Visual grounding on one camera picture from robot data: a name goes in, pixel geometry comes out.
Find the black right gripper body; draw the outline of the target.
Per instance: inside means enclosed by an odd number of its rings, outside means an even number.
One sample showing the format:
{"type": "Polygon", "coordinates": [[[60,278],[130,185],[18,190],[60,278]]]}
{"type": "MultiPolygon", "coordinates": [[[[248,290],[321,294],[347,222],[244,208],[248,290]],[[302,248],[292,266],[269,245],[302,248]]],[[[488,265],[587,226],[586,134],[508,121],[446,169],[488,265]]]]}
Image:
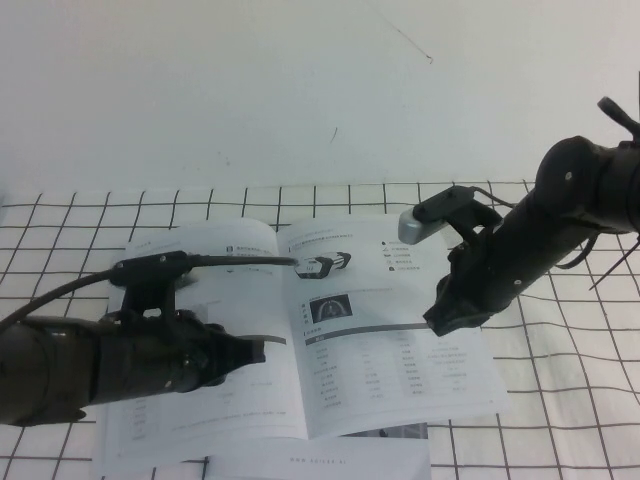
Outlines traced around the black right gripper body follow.
{"type": "Polygon", "coordinates": [[[496,242],[492,229],[465,241],[448,255],[450,273],[437,285],[436,310],[440,314],[496,314],[513,300],[506,245],[496,242]]]}

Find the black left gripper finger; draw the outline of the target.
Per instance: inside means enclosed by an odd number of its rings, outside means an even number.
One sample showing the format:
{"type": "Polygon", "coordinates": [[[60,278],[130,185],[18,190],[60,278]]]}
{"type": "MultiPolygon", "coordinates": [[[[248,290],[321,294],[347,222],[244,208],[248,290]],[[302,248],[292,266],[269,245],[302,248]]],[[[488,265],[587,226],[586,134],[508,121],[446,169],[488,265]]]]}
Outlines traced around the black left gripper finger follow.
{"type": "Polygon", "coordinates": [[[265,373],[266,363],[252,363],[241,366],[225,376],[224,386],[252,386],[265,373]]]}
{"type": "Polygon", "coordinates": [[[222,364],[260,364],[266,362],[262,338],[226,335],[221,340],[222,364]]]}

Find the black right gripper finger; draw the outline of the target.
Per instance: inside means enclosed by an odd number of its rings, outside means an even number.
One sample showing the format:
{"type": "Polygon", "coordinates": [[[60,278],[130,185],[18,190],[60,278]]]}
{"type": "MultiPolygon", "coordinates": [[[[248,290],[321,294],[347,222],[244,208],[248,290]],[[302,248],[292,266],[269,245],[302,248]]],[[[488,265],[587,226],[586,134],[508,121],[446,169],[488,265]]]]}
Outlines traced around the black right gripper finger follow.
{"type": "Polygon", "coordinates": [[[433,319],[433,332],[443,337],[461,329],[473,329],[481,327],[490,319],[487,313],[460,313],[446,311],[436,313],[433,319]]]}
{"type": "Polygon", "coordinates": [[[481,326],[481,316],[478,312],[461,305],[436,304],[423,315],[423,318],[437,336],[481,326]]]}

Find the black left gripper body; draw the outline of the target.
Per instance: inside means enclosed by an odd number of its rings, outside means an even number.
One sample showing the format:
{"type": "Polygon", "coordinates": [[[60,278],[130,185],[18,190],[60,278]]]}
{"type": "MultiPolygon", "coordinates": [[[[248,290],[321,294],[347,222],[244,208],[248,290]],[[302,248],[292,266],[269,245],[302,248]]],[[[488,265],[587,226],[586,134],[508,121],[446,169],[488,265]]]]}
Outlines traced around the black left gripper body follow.
{"type": "Polygon", "coordinates": [[[98,402],[106,404],[220,384],[223,327],[192,311],[155,317],[129,312],[100,339],[98,402]]]}

